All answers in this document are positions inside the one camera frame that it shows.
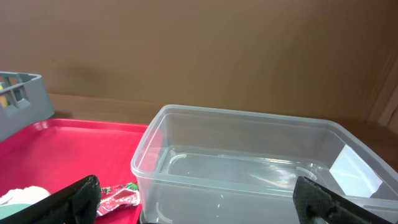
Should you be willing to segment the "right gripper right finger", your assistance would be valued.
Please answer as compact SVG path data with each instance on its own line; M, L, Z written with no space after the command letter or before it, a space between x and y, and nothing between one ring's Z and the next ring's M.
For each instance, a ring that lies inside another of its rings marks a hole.
M300 224L392 224L307 177L298 177L293 201Z

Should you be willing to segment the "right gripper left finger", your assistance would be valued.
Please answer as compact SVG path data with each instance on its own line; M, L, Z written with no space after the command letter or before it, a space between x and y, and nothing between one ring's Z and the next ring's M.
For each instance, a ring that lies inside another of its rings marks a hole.
M89 175L27 208L1 219L1 224L94 224L101 186Z

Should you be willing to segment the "white tissue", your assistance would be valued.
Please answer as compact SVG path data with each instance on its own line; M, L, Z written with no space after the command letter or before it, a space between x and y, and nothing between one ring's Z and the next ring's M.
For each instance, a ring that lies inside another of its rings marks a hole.
M1 196L1 205L7 204L35 204L46 197L50 192L42 187L30 186L24 189L12 189Z

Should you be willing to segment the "red snack wrapper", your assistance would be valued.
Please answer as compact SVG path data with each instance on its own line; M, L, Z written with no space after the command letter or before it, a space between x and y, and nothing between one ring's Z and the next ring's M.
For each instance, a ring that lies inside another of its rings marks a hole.
M135 183L127 183L101 188L101 200L96 215L102 217L119 207L136 206L141 202L139 189Z

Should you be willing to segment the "green bowl with food scraps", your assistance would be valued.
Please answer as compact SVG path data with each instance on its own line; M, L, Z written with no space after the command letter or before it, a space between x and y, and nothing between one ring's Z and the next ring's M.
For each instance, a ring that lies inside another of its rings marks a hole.
M0 205L0 220L9 217L21 210L29 207L28 203L17 203L17 204L4 204Z

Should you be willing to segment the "yellow plastic cup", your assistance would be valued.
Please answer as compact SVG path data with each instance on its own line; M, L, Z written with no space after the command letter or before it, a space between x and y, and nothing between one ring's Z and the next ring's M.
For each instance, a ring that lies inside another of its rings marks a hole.
M7 108L9 106L6 95L0 95L0 104L3 108Z

